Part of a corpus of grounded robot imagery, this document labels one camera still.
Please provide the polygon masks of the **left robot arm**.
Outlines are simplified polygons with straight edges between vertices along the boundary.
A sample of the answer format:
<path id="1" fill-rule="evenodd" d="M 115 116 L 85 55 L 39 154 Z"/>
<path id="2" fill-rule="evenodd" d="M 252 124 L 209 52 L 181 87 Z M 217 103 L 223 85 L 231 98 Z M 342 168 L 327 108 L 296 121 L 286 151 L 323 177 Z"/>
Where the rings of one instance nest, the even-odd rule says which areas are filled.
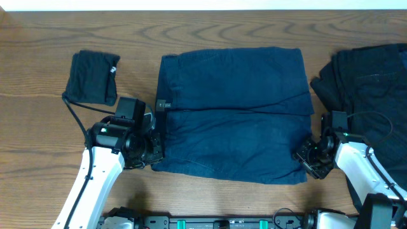
<path id="1" fill-rule="evenodd" d="M 96 123 L 87 134 L 78 175 L 53 224 L 54 228 L 144 228 L 144 222 L 125 207 L 102 214 L 109 193 L 125 170 L 143 169 L 161 162 L 162 145 L 153 113 L 144 114 L 142 126 L 120 113 Z"/>

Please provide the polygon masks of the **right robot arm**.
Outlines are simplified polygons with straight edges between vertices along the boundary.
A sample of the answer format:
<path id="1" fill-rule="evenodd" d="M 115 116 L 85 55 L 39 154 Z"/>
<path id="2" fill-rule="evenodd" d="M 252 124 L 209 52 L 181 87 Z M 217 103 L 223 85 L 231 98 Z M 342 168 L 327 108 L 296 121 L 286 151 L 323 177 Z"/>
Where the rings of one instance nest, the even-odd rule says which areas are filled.
<path id="1" fill-rule="evenodd" d="M 302 228 L 406 228 L 406 190 L 380 164 L 365 137 L 332 132 L 319 142 L 308 138 L 293 158 L 315 179 L 342 170 L 362 204 L 356 219 L 330 209 L 312 210 Z"/>

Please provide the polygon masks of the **dark blue shorts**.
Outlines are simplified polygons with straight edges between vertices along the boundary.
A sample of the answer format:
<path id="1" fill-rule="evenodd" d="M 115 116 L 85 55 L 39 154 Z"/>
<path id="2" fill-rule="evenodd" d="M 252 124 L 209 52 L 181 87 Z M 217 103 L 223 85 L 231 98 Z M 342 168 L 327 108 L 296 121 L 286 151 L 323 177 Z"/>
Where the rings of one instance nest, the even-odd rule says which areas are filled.
<path id="1" fill-rule="evenodd" d="M 261 184 L 307 180 L 292 158 L 314 112 L 297 48 L 165 55 L 156 91 L 157 172 Z"/>

